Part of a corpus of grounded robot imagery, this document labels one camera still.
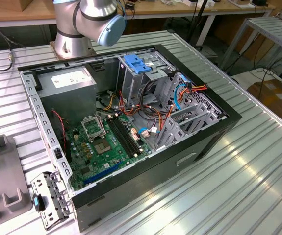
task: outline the cardboard box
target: cardboard box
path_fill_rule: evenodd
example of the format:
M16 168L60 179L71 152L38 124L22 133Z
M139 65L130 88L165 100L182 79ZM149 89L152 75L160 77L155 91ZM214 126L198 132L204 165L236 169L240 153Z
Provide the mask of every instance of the cardboard box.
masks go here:
M0 0L0 8L13 11L24 11L33 0Z
M258 98L260 86L261 82L256 82L248 88L248 92ZM282 119L282 82L277 79L265 81L260 102Z

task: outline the ram slot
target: ram slot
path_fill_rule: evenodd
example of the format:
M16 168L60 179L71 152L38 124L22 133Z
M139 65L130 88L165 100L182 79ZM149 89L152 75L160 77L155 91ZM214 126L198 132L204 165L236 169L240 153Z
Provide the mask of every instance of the ram slot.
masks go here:
M127 153L127 155L132 158L134 154L140 153L137 145L135 144L134 140L131 136L127 133L122 123L117 119L110 119L107 121L110 129L112 130L113 134L118 139L119 143Z

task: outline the motherboard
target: motherboard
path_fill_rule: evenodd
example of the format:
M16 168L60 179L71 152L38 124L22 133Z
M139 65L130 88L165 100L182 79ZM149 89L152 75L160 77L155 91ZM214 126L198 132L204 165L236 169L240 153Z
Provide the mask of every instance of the motherboard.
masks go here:
M70 129L67 136L71 142L69 164L74 189L79 190L151 154L142 137L133 134L134 130L124 114L105 119L91 117Z

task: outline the blue tab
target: blue tab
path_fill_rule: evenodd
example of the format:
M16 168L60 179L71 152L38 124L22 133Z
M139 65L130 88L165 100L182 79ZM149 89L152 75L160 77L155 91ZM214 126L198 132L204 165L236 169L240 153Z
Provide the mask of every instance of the blue tab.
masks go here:
M36 206L38 205L38 199L37 199L37 197L34 198L34 205L36 205Z
M182 78L182 80L184 81L184 82L190 82L188 79L186 79L186 77L185 76L183 76L182 74L180 74L180 77Z
M142 59L140 59L137 55L124 55L123 56L126 63L134 69L136 74L149 72L152 69L146 66Z

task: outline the red cable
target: red cable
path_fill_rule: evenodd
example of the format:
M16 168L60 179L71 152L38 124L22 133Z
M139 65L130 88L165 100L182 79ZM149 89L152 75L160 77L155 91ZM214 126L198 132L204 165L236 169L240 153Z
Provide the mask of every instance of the red cable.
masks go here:
M59 118L59 120L61 122L62 130L63 130L64 152L66 152L66 149L67 149L66 131L64 129L64 124L63 124L63 121L62 121L62 117L55 110L52 110L52 112L55 113L58 116L58 118Z

